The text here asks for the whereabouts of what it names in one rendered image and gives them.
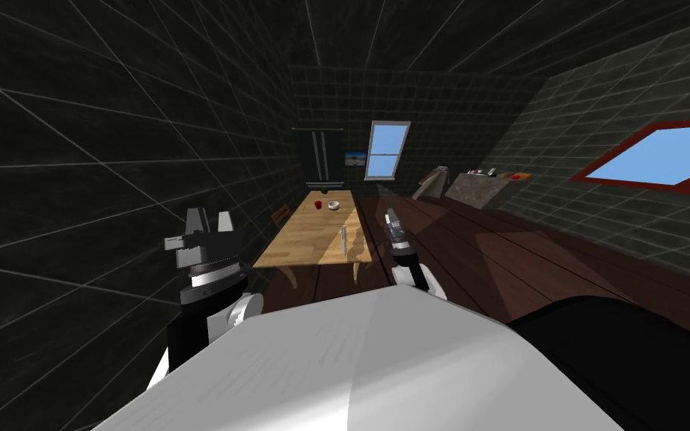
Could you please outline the white framed window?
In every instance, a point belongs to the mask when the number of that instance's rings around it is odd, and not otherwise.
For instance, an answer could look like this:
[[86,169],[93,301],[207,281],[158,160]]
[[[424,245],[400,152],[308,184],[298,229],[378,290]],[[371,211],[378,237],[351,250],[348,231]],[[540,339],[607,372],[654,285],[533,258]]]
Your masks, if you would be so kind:
[[395,180],[410,121],[373,120],[366,158],[366,181]]

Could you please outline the red framed window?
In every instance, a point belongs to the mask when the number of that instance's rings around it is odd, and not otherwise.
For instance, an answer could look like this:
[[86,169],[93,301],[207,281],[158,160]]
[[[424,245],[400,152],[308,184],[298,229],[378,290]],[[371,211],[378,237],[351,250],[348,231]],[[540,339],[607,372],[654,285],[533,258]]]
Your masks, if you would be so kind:
[[647,124],[571,180],[690,195],[690,120]]

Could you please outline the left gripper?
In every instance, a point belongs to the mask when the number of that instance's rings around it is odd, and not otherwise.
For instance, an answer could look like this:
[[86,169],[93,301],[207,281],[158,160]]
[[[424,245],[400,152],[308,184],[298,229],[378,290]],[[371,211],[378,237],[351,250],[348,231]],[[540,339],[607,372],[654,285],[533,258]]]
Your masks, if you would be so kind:
[[186,214],[186,234],[164,239],[166,251],[176,251],[177,268],[217,263],[239,255],[243,233],[233,230],[229,211],[219,213],[218,232],[210,232],[206,210],[189,208]]

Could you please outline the grey tilted cabinet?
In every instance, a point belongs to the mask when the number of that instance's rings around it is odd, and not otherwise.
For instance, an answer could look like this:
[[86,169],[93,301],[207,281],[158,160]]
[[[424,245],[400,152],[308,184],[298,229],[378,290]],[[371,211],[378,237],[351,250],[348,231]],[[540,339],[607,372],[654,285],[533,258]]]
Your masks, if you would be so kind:
[[420,197],[439,199],[442,196],[444,188],[449,184],[448,167],[440,165],[419,182],[419,188],[412,195],[412,199],[414,199],[414,201]]

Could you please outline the wooden dining table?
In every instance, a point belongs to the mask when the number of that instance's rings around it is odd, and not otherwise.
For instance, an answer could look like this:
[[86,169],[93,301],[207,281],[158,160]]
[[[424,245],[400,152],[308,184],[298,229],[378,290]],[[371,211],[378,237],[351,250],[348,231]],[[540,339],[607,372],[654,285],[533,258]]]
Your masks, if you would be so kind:
[[[314,206],[315,201],[322,203],[320,210]],[[339,208],[329,210],[327,203],[330,201],[338,201]],[[343,225],[347,227],[347,256],[343,256],[341,250]],[[353,282],[357,283],[360,266],[371,261],[352,192],[333,190],[323,195],[313,191],[279,229],[252,268],[275,268],[286,275],[295,289],[298,281],[293,267],[350,264]]]

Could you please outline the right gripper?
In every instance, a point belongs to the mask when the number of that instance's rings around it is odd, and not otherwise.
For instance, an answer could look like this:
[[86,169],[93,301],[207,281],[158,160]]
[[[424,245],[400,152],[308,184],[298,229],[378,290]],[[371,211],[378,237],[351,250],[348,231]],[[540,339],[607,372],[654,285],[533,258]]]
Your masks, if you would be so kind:
[[390,242],[406,241],[405,228],[392,208],[388,208],[385,212],[385,224]]

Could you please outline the black refrigerator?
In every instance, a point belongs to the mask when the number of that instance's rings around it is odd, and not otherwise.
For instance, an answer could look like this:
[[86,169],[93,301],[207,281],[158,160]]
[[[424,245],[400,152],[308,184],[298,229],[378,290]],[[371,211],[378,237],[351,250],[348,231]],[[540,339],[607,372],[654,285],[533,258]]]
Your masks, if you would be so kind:
[[293,128],[305,184],[309,189],[344,187],[344,131]]

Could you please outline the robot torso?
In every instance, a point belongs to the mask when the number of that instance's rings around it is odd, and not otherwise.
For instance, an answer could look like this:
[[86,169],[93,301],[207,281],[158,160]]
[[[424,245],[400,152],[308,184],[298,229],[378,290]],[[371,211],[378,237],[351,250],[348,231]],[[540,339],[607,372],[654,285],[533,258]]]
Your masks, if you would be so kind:
[[251,317],[94,431],[622,431],[500,322],[409,286]]

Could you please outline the grey kitchen counter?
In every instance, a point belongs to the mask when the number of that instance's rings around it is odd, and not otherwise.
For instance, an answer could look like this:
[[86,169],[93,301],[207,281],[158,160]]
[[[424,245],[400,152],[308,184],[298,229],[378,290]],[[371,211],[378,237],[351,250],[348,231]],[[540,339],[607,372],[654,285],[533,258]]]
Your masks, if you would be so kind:
[[498,209],[523,190],[531,177],[526,172],[461,173],[444,197],[479,210]]

